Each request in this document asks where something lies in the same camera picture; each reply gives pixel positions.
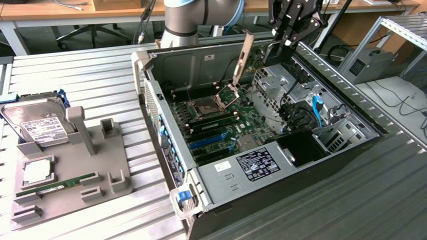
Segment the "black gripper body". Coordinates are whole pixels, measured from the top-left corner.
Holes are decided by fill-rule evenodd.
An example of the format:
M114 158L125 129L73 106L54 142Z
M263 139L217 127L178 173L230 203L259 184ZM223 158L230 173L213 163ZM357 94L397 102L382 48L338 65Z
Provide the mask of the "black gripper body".
M301 15L313 15L318 13L323 7L322 0L283 0L282 1L282 9L290 15L290 12L301 8Z

